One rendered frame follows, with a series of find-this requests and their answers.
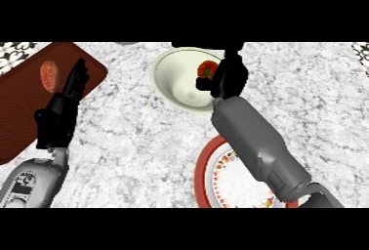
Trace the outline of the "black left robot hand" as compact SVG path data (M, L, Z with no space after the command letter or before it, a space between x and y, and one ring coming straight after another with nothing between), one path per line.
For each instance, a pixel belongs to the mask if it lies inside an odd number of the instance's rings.
M64 90L54 95L46 108L35 112L37 149L70 146L77 126L79 105L89 80L86 60L79 59L68 75Z

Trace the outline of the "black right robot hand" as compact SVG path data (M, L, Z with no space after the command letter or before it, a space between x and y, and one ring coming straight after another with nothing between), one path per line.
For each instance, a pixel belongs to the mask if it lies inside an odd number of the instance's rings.
M172 46L197 47L203 49L225 50L223 59L218 65L213 79L197 78L197 88L201 91L210 91L215 98L229 99L241 95L247 81L249 69L238 54L244 47L244 41L231 42L181 42L173 41Z

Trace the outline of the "red tomato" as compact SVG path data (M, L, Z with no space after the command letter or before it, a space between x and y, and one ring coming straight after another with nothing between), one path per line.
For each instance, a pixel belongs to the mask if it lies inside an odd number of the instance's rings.
M198 66L198 77L213 79L218 70L218 63L215 61L204 61Z

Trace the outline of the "pale green bowl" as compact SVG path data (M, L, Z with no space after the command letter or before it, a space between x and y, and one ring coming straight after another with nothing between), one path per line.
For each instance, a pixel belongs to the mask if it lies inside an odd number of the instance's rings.
M197 47L164 52L154 61L153 83L166 101L179 109L200 114L215 110L210 91L197 88L198 67L204 61L221 63L223 56Z

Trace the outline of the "red rimmed white plate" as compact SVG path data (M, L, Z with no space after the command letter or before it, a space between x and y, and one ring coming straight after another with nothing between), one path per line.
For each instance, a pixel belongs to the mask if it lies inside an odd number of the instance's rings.
M206 145L195 168L195 195L201 208L297 208L299 202L278 200L259 182L222 136Z

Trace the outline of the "brown cutting board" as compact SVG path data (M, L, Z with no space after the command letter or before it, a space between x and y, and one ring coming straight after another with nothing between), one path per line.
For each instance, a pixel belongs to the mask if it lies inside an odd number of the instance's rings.
M51 43L9 72L0 76L0 165L21 154L37 137L35 112L46 108L51 98L40 82L40 67L46 61L55 61L60 69L61 92L71 69L86 60L91 80L85 96L107 77L105 65L73 42Z

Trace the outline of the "orange sausage slice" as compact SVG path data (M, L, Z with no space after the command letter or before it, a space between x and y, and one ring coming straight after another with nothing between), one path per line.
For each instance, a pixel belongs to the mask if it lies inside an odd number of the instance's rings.
M60 68L55 61L45 61L40 66L40 83L49 93L57 92L60 82Z

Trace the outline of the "black white patterned cloth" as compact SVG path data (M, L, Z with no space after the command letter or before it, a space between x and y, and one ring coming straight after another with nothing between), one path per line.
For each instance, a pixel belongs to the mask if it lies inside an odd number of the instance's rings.
M369 42L353 42L352 49L365 67L367 75L369 76Z
M0 42L0 76L32 56L35 42Z

